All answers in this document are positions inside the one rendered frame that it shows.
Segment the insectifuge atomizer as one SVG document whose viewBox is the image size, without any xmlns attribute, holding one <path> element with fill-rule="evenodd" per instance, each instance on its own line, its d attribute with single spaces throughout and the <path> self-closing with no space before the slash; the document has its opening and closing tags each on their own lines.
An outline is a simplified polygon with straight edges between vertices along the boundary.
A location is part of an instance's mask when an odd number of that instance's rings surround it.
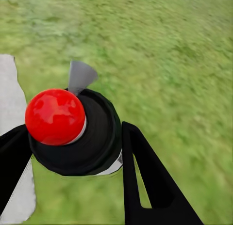
<svg viewBox="0 0 233 225">
<path fill-rule="evenodd" d="M 112 102 L 87 89 L 98 77 L 93 67 L 73 60 L 67 89 L 42 91 L 27 105 L 30 148 L 47 169 L 63 176 L 99 176 L 123 166 L 120 118 Z"/>
</svg>

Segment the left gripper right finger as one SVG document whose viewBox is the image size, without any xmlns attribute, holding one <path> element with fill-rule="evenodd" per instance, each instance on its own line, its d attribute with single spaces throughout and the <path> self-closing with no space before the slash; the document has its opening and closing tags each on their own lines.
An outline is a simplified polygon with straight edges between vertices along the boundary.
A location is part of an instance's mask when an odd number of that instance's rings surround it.
<svg viewBox="0 0 233 225">
<path fill-rule="evenodd" d="M 203 225 L 140 129 L 121 124 L 125 225 Z M 140 204 L 133 154 L 152 208 Z"/>
</svg>

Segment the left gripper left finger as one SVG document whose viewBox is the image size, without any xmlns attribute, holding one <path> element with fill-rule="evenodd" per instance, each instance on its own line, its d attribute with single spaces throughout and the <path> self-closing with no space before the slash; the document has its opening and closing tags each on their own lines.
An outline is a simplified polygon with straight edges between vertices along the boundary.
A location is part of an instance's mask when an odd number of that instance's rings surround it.
<svg viewBox="0 0 233 225">
<path fill-rule="evenodd" d="M 0 136 L 0 214 L 2 214 L 33 152 L 26 124 Z"/>
</svg>

